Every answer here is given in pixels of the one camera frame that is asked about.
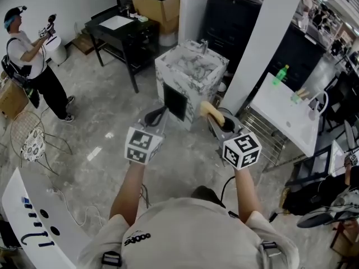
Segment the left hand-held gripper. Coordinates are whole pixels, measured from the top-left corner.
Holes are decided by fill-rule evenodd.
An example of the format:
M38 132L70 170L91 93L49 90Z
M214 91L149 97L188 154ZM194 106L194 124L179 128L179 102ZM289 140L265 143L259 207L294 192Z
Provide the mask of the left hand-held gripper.
M153 105L141 111L128 129L125 158L139 164L148 164L165 139L164 130L168 117L169 109L165 105Z

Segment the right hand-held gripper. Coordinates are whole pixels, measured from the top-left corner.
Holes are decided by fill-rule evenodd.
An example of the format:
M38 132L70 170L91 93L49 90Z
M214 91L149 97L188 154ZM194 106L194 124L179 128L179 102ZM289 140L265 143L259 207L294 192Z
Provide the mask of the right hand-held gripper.
M245 128L237 117L228 112L221 113L224 117L222 126L214 115L207 116L209 129L218 140L219 156L237 170L257 163L262 145L256 134Z

